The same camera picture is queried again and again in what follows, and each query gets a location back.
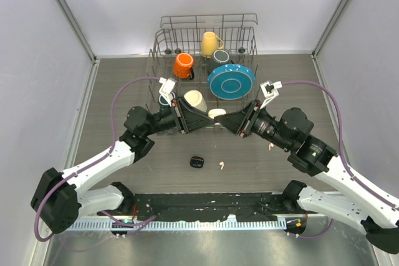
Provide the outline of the white earbud charging case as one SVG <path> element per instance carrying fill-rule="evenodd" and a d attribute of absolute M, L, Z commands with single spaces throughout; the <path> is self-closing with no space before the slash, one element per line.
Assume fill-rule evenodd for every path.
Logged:
<path fill-rule="evenodd" d="M 225 115 L 225 114 L 226 114 L 226 110 L 224 110 L 222 108 L 214 108 L 214 109 L 209 110 L 209 112 L 208 112 L 208 116 L 212 119 L 214 119 L 217 116 Z"/>

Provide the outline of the black earbud charging case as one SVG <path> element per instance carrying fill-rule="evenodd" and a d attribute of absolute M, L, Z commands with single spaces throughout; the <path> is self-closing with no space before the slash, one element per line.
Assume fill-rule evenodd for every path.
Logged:
<path fill-rule="evenodd" d="M 204 166 L 204 159 L 199 156 L 192 156 L 190 158 L 190 166 L 192 168 L 200 169 Z"/>

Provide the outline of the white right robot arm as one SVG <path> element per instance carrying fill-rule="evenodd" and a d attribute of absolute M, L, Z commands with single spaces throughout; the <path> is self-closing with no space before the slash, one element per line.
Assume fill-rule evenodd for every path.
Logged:
<path fill-rule="evenodd" d="M 343 194 L 343 198 L 335 199 L 293 181 L 281 198 L 285 211 L 303 209 L 324 214 L 365 234 L 380 250 L 398 253 L 398 198 L 344 165 L 336 150 L 312 136 L 314 124 L 300 108 L 290 108 L 276 120 L 255 100 L 238 112 L 216 116 L 215 121 L 234 135 L 246 138 L 254 133 L 283 149 L 295 169 Z"/>

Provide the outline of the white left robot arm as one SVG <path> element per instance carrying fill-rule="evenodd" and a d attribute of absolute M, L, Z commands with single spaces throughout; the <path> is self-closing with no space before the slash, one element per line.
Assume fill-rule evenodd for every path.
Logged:
<path fill-rule="evenodd" d="M 39 221 L 52 234 L 60 234 L 87 214 L 113 211 L 127 215 L 133 207 L 133 194 L 127 187 L 113 183 L 94 190 L 93 186 L 144 158 L 155 144 L 151 135 L 173 128 L 190 134 L 213 124 L 207 113 L 192 107 L 183 97 L 173 99 L 170 106 L 156 113 L 143 107 L 131 108 L 123 124 L 125 132 L 109 148 L 70 169 L 50 168 L 43 173 L 31 200 L 36 212 L 36 238 L 45 241 L 39 233 Z"/>

